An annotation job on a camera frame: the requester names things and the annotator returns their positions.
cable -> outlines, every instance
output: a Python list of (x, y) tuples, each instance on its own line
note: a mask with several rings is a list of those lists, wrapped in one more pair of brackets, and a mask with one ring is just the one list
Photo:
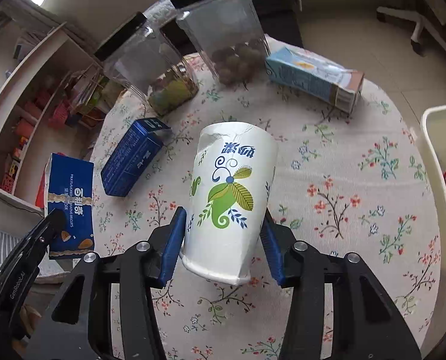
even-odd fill
[(5, 199), (3, 199), (1, 196), (0, 196), (0, 200), (1, 200), (3, 203), (5, 203), (6, 205), (10, 206), (10, 207), (17, 208), (18, 210), (28, 211), (28, 212), (31, 212), (32, 214), (37, 214), (37, 215), (40, 216), (41, 218), (44, 218), (44, 215), (41, 215), (39, 212), (32, 211), (32, 210), (28, 210), (28, 209), (23, 208), (23, 207), (17, 207), (17, 206), (15, 206), (14, 204), (11, 204), (11, 203), (7, 202), (7, 201), (6, 201)]

biscuit packaging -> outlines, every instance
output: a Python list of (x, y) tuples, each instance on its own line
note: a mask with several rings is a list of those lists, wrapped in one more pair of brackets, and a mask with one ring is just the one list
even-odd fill
[(95, 249), (92, 223), (93, 163), (53, 153), (45, 168), (45, 216), (66, 215), (66, 227), (50, 243), (50, 259), (80, 258)]

cardboard box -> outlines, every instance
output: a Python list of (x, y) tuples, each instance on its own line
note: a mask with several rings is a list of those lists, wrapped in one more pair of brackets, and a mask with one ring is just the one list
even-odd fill
[(92, 222), (93, 163), (52, 153), (45, 168), (45, 215), (66, 215), (66, 228), (50, 243), (51, 259), (80, 258), (95, 249)]
[(163, 147), (161, 138), (170, 130), (156, 117), (133, 122), (101, 171), (101, 180), (107, 195), (128, 195)]
[(272, 81), (301, 89), (349, 114), (361, 97), (364, 73), (308, 50), (284, 47), (267, 57), (266, 71)]

floral tablecloth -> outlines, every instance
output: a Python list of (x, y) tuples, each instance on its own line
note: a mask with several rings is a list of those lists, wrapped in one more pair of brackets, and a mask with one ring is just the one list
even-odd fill
[[(282, 43), (269, 39), (272, 50)], [(96, 251), (119, 254), (169, 223), (188, 204), (200, 131), (222, 121), (259, 126), (279, 143), (269, 210), (325, 254), (358, 252), (422, 344), (440, 276), (440, 242), (433, 195), (421, 157), (395, 105), (370, 81), (351, 117), (305, 93), (271, 83), (263, 74), (225, 88), (198, 55), (187, 57), (200, 91), (162, 120), (173, 135), (129, 195), (104, 193), (100, 170), (135, 119), (153, 116), (130, 92), (106, 117), (92, 162)], [(291, 302), (271, 278), (258, 241), (252, 279), (243, 286), (214, 283), (178, 261), (173, 280), (153, 290), (167, 358), (269, 359), (279, 353)], [(332, 299), (326, 288), (322, 357), (331, 354)], [(112, 295), (113, 350), (123, 357), (118, 286)]]

white paper cup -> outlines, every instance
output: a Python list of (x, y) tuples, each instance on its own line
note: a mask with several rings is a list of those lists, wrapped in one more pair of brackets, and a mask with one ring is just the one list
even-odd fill
[(189, 271), (233, 285), (251, 279), (277, 154), (273, 137), (248, 123), (217, 123), (201, 131), (180, 252)]

